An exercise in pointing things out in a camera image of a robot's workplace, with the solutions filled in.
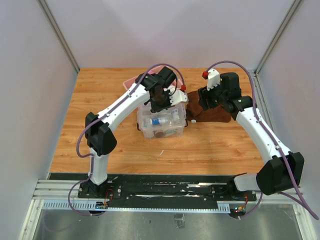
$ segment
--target table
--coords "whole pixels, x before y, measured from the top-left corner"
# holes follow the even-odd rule
[[[88,172],[90,159],[76,154],[77,139],[89,112],[98,113],[124,92],[123,82],[146,68],[82,68],[74,88],[66,119],[51,165],[51,172]],[[180,68],[187,92],[204,87],[204,68]],[[242,95],[251,95],[246,74],[239,68],[220,68],[220,73],[236,72]],[[136,111],[114,133],[117,146],[110,154],[108,173],[235,175],[256,173],[262,158],[243,128],[229,123],[197,122],[184,128],[182,137],[146,140],[137,130]],[[80,152],[88,153],[83,138]]]

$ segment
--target red connector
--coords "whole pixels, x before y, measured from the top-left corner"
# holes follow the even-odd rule
[[[202,73],[202,77],[203,77],[204,79],[208,79],[208,76],[209,76],[209,72],[204,71],[204,72]]]

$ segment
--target brown cloth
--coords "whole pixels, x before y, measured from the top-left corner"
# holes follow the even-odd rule
[[[188,93],[189,103],[186,106],[186,119],[196,120],[197,122],[221,122],[228,123],[231,116],[221,106],[211,108],[207,111],[199,105],[198,91]]]

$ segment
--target white wall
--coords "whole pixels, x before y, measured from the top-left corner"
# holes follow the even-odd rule
[[[18,239],[53,157],[76,73],[36,0],[0,0],[1,239]]]
[[[254,69],[293,0],[47,0],[82,68]]]
[[[319,9],[318,0],[302,3],[260,77],[276,133],[305,158],[302,190],[320,216]]]

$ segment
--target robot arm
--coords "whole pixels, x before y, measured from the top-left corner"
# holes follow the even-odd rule
[[[85,125],[106,116],[93,125],[85,133],[90,152],[94,156],[93,174],[90,180],[95,185],[100,185],[107,180],[107,166],[111,151],[117,145],[114,132],[117,126],[137,107],[151,103],[151,111],[159,112],[173,107],[181,102],[188,102],[188,95],[175,89],[171,83],[176,79],[172,70],[164,67],[158,74],[147,75],[137,86],[140,75],[128,91],[118,100],[98,114],[90,112],[85,118]]]
[[[242,96],[239,76],[234,72],[219,74],[215,69],[204,72],[207,86],[200,88],[199,104],[204,110],[222,106],[249,134],[259,150],[264,167],[255,174],[241,174],[232,180],[235,192],[248,190],[262,191],[266,195],[278,193],[293,187],[284,160],[278,151],[281,147],[288,159],[297,185],[300,183],[304,158],[299,153],[292,153],[268,127],[259,109],[259,120],[254,115],[254,106],[250,96]],[[271,132],[278,146],[275,146],[260,122]]]

